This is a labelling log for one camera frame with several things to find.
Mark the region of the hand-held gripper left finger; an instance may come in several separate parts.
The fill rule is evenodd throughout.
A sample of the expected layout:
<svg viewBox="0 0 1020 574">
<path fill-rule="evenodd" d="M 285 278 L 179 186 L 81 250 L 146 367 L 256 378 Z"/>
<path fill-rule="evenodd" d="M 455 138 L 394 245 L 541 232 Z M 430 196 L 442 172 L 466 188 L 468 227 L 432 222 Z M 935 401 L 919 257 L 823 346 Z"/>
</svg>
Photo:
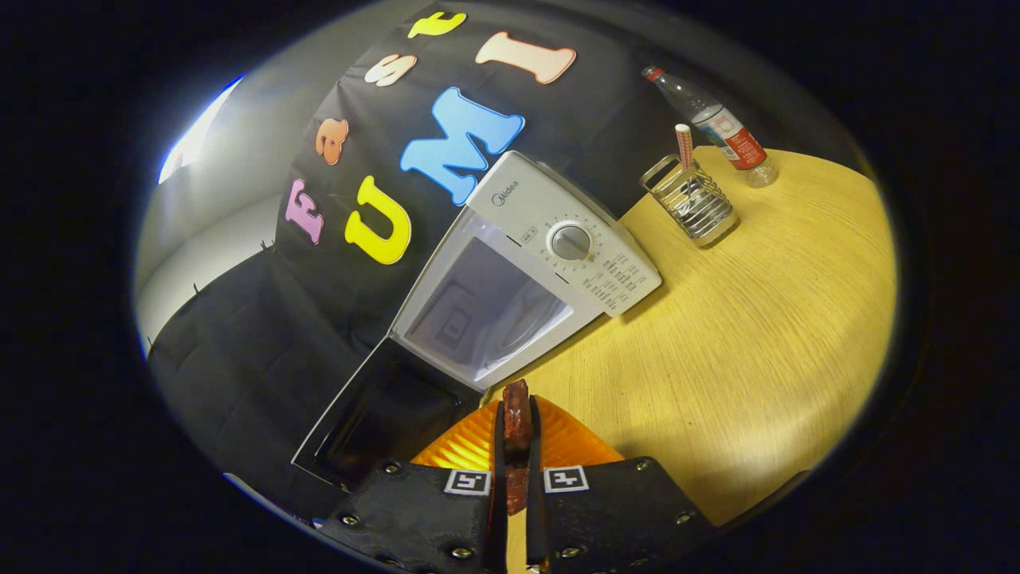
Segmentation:
<svg viewBox="0 0 1020 574">
<path fill-rule="evenodd" d="M 502 431 L 500 403 L 478 408 L 412 460 L 376 465 L 318 532 L 386 572 L 505 572 Z"/>
</svg>

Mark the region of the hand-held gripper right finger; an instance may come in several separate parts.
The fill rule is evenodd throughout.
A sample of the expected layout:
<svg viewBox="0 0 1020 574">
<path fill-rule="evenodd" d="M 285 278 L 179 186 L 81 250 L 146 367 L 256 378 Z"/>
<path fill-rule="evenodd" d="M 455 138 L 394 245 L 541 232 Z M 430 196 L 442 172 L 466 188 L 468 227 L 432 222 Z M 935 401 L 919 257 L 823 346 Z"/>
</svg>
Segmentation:
<svg viewBox="0 0 1020 574">
<path fill-rule="evenodd" d="M 664 573 L 718 537 L 655 458 L 623 458 L 533 396 L 526 563 L 538 573 Z"/>
</svg>

